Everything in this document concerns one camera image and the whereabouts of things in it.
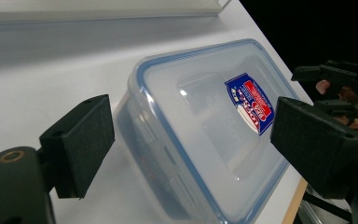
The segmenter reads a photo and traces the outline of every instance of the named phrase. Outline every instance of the white table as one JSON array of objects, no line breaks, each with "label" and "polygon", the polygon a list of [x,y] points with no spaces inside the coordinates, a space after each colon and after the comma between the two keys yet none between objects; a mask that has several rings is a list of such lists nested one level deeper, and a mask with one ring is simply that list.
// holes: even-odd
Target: white table
[{"label": "white table", "polygon": [[[244,38],[260,42],[290,79],[238,0],[218,17],[0,25],[0,151],[40,148],[40,134],[90,97],[108,93],[115,110],[143,57]],[[289,167],[256,223],[282,222],[299,179]],[[50,195],[59,224],[170,222],[119,139],[84,200],[61,200],[54,190]]]}]

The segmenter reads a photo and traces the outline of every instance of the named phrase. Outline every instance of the sticker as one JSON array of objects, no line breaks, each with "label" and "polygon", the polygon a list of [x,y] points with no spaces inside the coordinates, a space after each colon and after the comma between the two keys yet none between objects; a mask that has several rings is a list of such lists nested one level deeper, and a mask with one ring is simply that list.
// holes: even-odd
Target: sticker
[{"label": "sticker", "polygon": [[274,109],[267,95],[246,73],[225,84],[228,95],[241,117],[258,135],[263,134],[274,119]]}]

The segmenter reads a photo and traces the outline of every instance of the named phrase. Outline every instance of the blue and red label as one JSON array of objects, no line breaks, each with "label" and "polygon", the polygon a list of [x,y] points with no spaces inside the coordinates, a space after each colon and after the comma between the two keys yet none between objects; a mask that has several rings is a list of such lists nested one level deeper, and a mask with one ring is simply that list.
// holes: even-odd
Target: blue and red label
[{"label": "blue and red label", "polygon": [[258,135],[263,134],[274,120],[274,109],[267,95],[246,73],[225,84],[232,103],[245,122]]}]

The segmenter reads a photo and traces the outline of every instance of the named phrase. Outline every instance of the dark background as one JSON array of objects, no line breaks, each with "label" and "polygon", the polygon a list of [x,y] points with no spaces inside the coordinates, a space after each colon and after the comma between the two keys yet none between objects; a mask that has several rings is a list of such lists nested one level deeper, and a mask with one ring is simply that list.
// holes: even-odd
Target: dark background
[{"label": "dark background", "polygon": [[[291,71],[327,60],[358,63],[358,1],[241,0]],[[312,100],[315,83],[301,83]]]}]

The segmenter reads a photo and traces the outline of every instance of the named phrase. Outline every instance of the container lid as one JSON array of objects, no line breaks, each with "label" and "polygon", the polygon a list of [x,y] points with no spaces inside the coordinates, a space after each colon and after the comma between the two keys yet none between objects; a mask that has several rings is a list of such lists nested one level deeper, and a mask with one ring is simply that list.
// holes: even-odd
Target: container lid
[{"label": "container lid", "polygon": [[287,167],[269,141],[278,96],[296,98],[261,45],[157,57],[138,66],[136,81],[215,213],[254,219]]}]

